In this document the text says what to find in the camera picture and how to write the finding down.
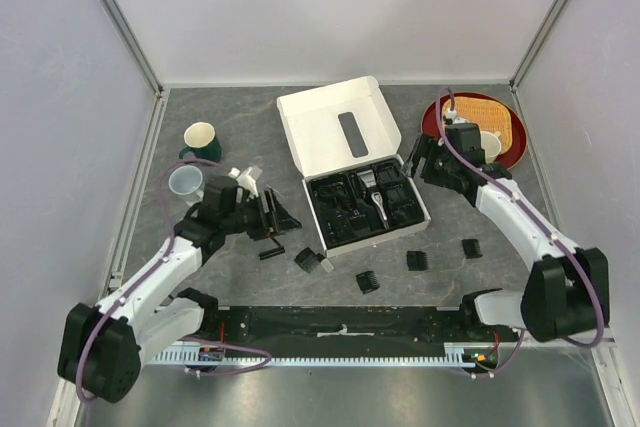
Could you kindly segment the silver black hair clipper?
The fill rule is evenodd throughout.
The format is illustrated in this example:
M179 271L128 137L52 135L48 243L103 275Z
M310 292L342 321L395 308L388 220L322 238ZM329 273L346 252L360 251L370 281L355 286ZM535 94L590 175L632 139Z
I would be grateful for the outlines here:
M389 228L389 218L385 210L384 200L378 187L375 174L372 169L357 173L358 179L363 184L365 191L369 194L373 205L375 206L381 222L385 229Z

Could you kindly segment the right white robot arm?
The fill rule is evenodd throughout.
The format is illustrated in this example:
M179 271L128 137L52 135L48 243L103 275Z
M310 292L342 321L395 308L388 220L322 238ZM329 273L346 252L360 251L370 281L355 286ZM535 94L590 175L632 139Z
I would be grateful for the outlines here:
M496 288L464 295L457 324L465 338L481 340L494 325L504 325L525 330L538 342L563 339L593 348L602 341L610 318L606 256L559 232L503 165L486 163L476 129L442 138L419 134L405 172L464 196L528 268L522 291Z

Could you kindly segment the small clear oil bottle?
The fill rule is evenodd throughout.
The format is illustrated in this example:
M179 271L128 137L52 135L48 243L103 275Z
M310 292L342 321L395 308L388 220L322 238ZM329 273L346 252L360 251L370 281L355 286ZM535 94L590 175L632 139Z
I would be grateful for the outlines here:
M326 258L324 258L323 260L320 261L320 264L322 266L322 268L327 272L330 273L334 270L334 266L333 264Z

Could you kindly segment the white cardboard box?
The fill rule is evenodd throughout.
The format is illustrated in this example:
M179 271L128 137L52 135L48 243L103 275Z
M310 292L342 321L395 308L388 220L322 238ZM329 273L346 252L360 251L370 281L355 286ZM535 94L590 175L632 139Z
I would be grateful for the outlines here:
M306 180L401 159L402 135L373 76L284 95L276 105L310 208Z

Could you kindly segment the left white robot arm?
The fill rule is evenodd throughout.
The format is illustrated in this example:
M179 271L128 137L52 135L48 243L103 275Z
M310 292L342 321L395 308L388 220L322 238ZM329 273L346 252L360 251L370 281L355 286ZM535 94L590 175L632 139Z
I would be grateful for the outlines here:
M125 284L94 305L68 313L57 373L83 403L122 400L141 369L174 342L208 340L219 329L215 297L176 287L203 267L228 237L273 240L301 223L267 189L257 196L237 182L209 181L201 201L171 226L160 250Z

